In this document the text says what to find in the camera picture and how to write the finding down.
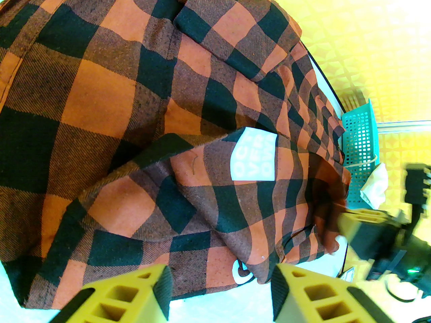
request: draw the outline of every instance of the white tissue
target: white tissue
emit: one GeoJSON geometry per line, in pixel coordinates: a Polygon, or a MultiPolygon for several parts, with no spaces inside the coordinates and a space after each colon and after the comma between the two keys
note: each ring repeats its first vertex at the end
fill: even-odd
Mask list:
{"type": "Polygon", "coordinates": [[[388,171],[386,165],[380,163],[368,177],[361,189],[361,197],[373,209],[378,209],[385,202],[385,191],[389,186],[388,171]]]}

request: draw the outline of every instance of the white label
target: white label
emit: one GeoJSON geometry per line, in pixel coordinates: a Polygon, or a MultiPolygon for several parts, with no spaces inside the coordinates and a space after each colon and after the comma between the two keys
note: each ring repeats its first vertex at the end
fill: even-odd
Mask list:
{"type": "Polygon", "coordinates": [[[277,134],[246,127],[231,156],[232,180],[275,180],[277,134]]]}

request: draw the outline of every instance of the teal plastic basket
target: teal plastic basket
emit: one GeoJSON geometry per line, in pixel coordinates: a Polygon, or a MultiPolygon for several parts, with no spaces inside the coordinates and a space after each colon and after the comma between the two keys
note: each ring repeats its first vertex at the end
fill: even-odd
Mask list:
{"type": "Polygon", "coordinates": [[[346,112],[341,120],[346,129],[342,143],[346,155],[344,165],[352,174],[347,206],[350,209],[370,209],[368,203],[362,200],[360,189],[380,163],[377,123],[371,100],[368,104],[346,112]]]}

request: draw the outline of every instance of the plaid shirt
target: plaid shirt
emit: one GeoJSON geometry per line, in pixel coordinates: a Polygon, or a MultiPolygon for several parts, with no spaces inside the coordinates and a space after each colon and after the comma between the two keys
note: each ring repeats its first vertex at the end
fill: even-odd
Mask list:
{"type": "Polygon", "coordinates": [[[0,259],[22,306],[166,263],[174,297],[324,253],[350,174],[300,28],[272,0],[0,5],[0,259]],[[274,181],[233,181],[245,127],[274,181]]]}

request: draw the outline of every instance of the buffalo check flannel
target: buffalo check flannel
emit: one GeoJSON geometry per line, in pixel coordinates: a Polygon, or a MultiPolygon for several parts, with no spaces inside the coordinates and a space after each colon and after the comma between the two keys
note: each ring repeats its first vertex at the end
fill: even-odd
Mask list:
{"type": "Polygon", "coordinates": [[[0,259],[19,303],[153,263],[174,297],[324,253],[350,174],[300,28],[273,0],[0,5],[0,259]],[[274,181],[233,181],[245,127],[274,181]]]}

